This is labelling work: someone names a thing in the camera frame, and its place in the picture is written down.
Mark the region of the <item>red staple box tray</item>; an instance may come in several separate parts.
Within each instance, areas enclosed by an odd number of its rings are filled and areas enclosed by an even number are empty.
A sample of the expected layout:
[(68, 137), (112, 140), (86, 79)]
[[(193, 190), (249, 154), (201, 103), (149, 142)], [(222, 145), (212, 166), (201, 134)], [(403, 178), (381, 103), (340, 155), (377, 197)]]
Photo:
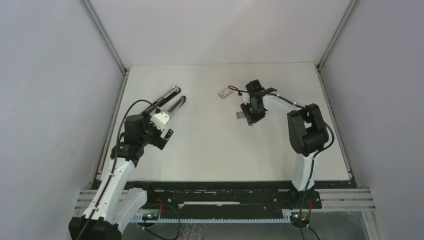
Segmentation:
[(236, 117), (237, 119), (243, 119), (246, 118), (246, 115), (242, 111), (239, 111), (236, 113)]

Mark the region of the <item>black stapler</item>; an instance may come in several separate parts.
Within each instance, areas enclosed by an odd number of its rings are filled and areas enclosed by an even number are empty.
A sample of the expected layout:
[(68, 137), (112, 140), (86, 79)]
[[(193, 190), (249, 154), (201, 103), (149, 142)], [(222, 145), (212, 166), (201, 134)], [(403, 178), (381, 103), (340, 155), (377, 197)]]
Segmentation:
[(159, 97), (156, 101), (152, 103), (151, 106), (147, 107), (144, 112), (151, 113), (155, 108), (162, 107), (167, 102), (169, 102), (172, 98), (177, 96), (182, 89), (176, 85), (174, 85), (170, 90), (168, 90), (164, 95)]

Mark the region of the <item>red white staple box sleeve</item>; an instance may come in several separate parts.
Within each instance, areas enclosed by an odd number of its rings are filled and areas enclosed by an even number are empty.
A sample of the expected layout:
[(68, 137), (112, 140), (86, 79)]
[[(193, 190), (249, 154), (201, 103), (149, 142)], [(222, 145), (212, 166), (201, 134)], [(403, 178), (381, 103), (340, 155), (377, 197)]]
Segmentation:
[(233, 91), (232, 91), (229, 87), (226, 87), (226, 88), (224, 88), (224, 89), (220, 90), (220, 91), (218, 92), (218, 95), (219, 95), (222, 99), (224, 99), (224, 98), (226, 98), (227, 96), (229, 96), (232, 92), (233, 92)]

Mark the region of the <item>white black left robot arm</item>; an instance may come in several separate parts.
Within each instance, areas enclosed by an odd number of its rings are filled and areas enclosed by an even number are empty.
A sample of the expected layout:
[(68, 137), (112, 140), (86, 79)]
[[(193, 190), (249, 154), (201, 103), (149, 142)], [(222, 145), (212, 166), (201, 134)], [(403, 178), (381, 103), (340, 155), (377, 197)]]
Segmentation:
[(82, 215), (72, 217), (68, 224), (71, 239), (120, 240), (138, 209), (155, 205), (157, 196), (148, 189), (134, 187), (123, 200), (120, 197), (145, 147), (152, 145), (162, 150), (171, 138), (172, 129), (161, 136), (170, 119), (166, 111), (126, 115), (119, 127), (124, 131), (111, 150), (105, 179)]

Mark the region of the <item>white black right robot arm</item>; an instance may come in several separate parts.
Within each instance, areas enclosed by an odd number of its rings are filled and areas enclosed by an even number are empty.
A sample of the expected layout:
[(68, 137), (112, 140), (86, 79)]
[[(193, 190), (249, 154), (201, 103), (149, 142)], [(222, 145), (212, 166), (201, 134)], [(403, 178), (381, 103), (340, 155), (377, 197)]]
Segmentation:
[(262, 120), (269, 111), (286, 115), (289, 143), (298, 157), (291, 180), (295, 191), (289, 194), (289, 203), (302, 208), (309, 201), (306, 191), (314, 186), (316, 158), (335, 140), (320, 107), (315, 103), (300, 105), (290, 101), (279, 95), (275, 88), (264, 88), (257, 79), (246, 84), (245, 89), (238, 90), (237, 94), (243, 98), (240, 108), (250, 126)]

